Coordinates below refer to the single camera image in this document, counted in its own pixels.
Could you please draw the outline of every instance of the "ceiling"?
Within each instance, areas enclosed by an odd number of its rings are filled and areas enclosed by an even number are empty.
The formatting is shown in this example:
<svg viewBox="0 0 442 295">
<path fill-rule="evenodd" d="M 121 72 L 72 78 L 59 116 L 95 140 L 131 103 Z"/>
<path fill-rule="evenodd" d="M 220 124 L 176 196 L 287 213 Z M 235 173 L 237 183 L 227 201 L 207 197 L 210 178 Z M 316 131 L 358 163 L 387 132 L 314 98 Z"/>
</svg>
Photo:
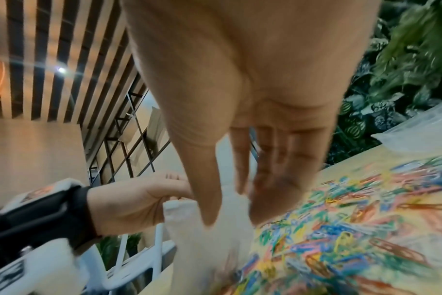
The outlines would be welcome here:
<svg viewBox="0 0 442 295">
<path fill-rule="evenodd" d="M 113 0 L 0 0 L 0 118 L 80 124 L 87 157 L 142 94 Z"/>
</svg>

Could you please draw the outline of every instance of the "plastic bag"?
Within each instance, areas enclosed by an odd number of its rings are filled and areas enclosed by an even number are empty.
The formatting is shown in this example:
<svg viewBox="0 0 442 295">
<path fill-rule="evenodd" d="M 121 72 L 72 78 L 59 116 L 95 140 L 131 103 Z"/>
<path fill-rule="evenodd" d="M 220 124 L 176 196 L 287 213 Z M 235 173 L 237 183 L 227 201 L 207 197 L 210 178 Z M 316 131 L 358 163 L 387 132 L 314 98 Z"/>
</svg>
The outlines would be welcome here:
<svg viewBox="0 0 442 295">
<path fill-rule="evenodd" d="M 254 228 L 245 196 L 223 197 L 217 221 L 202 223 L 197 202 L 163 204 L 165 226 L 176 243 L 171 295 L 214 294 L 247 262 Z"/>
</svg>

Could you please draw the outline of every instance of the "beige wall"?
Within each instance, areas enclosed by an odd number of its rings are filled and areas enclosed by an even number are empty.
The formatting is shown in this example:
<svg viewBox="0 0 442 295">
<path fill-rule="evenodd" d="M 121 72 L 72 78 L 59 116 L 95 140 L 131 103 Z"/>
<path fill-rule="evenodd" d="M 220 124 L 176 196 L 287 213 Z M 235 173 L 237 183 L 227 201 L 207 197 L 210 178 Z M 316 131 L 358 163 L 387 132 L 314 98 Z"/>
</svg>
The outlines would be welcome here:
<svg viewBox="0 0 442 295">
<path fill-rule="evenodd" d="M 87 185 L 86 169 L 78 125 L 0 120 L 0 206 L 67 177 Z"/>
</svg>

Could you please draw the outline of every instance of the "black wrist strap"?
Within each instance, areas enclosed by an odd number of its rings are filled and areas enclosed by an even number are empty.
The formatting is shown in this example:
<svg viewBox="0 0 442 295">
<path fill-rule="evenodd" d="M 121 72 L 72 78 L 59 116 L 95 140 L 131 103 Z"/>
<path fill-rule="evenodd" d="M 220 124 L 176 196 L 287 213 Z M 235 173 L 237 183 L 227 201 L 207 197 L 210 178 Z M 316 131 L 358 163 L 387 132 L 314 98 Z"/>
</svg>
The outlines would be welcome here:
<svg viewBox="0 0 442 295">
<path fill-rule="evenodd" d="M 54 239 L 67 238 L 76 254 L 97 242 L 88 190 L 75 186 L 0 214 L 0 264 L 16 260 L 27 246 L 37 248 Z"/>
</svg>

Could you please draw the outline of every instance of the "human hand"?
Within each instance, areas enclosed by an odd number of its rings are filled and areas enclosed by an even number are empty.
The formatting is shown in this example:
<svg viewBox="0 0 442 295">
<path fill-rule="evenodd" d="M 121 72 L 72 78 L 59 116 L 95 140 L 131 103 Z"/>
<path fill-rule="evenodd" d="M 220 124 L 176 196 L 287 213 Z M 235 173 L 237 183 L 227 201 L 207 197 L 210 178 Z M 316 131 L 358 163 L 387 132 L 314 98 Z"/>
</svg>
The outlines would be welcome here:
<svg viewBox="0 0 442 295">
<path fill-rule="evenodd" d="M 377 0 L 121 0 L 134 59 L 187 173 L 202 219 L 221 206 L 216 143 L 229 132 L 236 188 L 261 148 L 250 218 L 291 209 L 313 184 Z"/>
<path fill-rule="evenodd" d="M 185 175 L 156 172 L 92 188 L 87 202 L 97 234 L 109 236 L 164 222 L 163 203 L 172 197 L 193 199 Z"/>
</svg>

